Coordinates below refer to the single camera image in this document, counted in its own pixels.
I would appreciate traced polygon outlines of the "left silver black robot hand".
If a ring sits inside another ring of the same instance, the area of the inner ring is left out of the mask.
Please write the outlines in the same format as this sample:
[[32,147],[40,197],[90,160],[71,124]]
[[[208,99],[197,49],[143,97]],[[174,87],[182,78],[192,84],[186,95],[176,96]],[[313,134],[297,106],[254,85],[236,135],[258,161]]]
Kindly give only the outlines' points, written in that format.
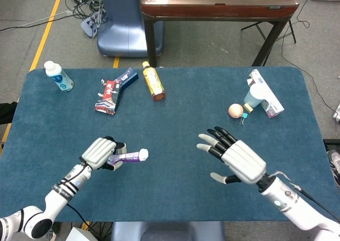
[[79,159],[93,170],[107,169],[115,171],[123,164],[123,161],[118,160],[114,163],[108,163],[108,159],[112,155],[124,153],[126,153],[126,143],[116,142],[113,137],[105,136],[97,138]]

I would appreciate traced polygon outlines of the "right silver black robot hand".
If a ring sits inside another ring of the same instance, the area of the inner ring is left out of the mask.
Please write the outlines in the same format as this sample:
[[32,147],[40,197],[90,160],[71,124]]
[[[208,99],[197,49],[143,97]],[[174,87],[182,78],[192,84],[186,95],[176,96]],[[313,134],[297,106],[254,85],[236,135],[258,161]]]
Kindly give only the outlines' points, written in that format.
[[208,129],[208,134],[198,134],[206,144],[197,144],[203,150],[223,162],[233,173],[233,176],[222,177],[216,173],[210,176],[223,184],[243,182],[256,184],[266,174],[266,162],[246,143],[236,139],[222,127]]

